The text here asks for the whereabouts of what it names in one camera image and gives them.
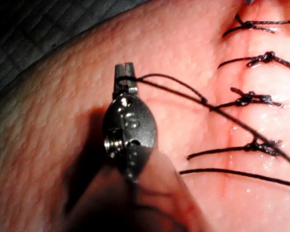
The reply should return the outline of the left arm needle driver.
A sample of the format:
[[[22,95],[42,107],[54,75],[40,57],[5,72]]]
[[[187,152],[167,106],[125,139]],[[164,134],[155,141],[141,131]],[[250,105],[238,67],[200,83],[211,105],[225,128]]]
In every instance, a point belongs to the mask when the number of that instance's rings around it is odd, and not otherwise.
[[[156,146],[157,125],[148,106],[136,94],[114,94],[103,118],[106,154],[150,157]]]

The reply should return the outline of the left arm needle driver jaw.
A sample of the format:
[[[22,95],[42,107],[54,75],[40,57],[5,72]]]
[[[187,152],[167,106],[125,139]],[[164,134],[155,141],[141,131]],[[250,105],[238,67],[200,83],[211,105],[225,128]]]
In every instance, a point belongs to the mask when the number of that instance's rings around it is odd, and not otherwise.
[[[117,64],[115,66],[115,77],[114,77],[114,90],[113,97],[117,97],[120,91],[124,89],[124,80],[121,79],[125,74],[125,67],[123,64]]]
[[[125,63],[125,77],[126,86],[130,94],[138,94],[138,86],[136,82],[136,76],[134,71],[134,65],[132,62]]]

